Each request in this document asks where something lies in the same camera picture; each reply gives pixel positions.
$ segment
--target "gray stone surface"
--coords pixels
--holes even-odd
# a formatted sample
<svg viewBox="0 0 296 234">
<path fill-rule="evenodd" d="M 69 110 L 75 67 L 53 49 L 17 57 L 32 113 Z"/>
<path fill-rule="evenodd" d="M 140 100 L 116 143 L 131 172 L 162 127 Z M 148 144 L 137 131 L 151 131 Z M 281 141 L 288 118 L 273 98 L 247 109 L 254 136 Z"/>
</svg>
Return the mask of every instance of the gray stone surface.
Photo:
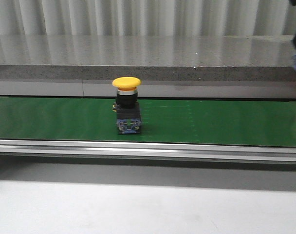
<svg viewBox="0 0 296 234">
<path fill-rule="evenodd" d="M 163 87 L 165 82 L 174 90 L 200 87 L 191 96 L 220 97 L 227 86 L 236 87 L 234 97 L 246 96 L 242 92 L 245 87 L 229 82 L 246 82 L 260 95 L 258 91 L 264 90 L 261 83 L 272 82 L 279 83 L 277 86 L 282 89 L 286 87 L 284 97 L 296 97 L 294 85 L 280 85 L 296 83 L 296 73 L 290 67 L 295 53 L 291 39 L 292 36 L 0 36 L 0 95 L 92 96 L 99 93 L 102 80 L 135 76 L 157 82 L 146 86 L 149 89 L 161 82 Z M 265 86 L 276 87 L 268 83 Z M 277 92 L 270 94 L 279 97 Z"/>
<path fill-rule="evenodd" d="M 111 80 L 84 80 L 84 96 L 113 97 Z M 150 81 L 138 87 L 140 97 L 296 98 L 296 82 L 270 81 Z"/>
</svg>

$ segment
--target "white floor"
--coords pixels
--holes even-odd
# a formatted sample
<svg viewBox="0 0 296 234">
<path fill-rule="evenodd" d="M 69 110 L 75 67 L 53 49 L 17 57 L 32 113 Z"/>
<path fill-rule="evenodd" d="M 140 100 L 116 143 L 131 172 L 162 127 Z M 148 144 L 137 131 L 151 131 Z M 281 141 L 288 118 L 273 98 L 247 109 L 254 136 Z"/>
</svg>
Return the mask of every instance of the white floor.
<svg viewBox="0 0 296 234">
<path fill-rule="evenodd" d="M 296 234 L 296 172 L 8 165 L 6 233 Z"/>
</svg>

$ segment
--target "yellow button cap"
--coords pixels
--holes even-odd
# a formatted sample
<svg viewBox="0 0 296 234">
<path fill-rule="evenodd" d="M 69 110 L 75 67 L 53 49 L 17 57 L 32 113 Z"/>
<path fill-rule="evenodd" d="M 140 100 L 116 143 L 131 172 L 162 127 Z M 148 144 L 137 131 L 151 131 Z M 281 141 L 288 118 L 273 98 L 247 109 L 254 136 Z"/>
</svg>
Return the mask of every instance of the yellow button cap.
<svg viewBox="0 0 296 234">
<path fill-rule="evenodd" d="M 139 78 L 136 77 L 120 77 L 112 82 L 112 85 L 118 89 L 131 90 L 141 84 Z"/>
</svg>

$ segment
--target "white corrugated panel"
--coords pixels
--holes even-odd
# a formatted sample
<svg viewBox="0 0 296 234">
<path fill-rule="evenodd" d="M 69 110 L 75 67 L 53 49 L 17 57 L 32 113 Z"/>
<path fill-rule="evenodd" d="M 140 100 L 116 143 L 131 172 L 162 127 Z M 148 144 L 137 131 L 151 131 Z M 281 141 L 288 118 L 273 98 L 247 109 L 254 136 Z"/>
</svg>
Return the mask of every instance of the white corrugated panel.
<svg viewBox="0 0 296 234">
<path fill-rule="evenodd" d="M 0 34 L 290 35 L 288 0 L 0 0 Z"/>
</svg>

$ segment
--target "aluminum rail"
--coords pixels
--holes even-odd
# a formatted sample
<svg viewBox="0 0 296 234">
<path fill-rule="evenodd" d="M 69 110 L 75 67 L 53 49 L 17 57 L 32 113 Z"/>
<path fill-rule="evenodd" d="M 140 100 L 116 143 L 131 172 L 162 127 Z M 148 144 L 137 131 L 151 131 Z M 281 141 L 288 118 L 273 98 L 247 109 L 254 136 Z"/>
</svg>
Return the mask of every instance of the aluminum rail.
<svg viewBox="0 0 296 234">
<path fill-rule="evenodd" d="M 0 155 L 235 160 L 296 163 L 296 148 L 200 144 L 0 139 Z"/>
</svg>

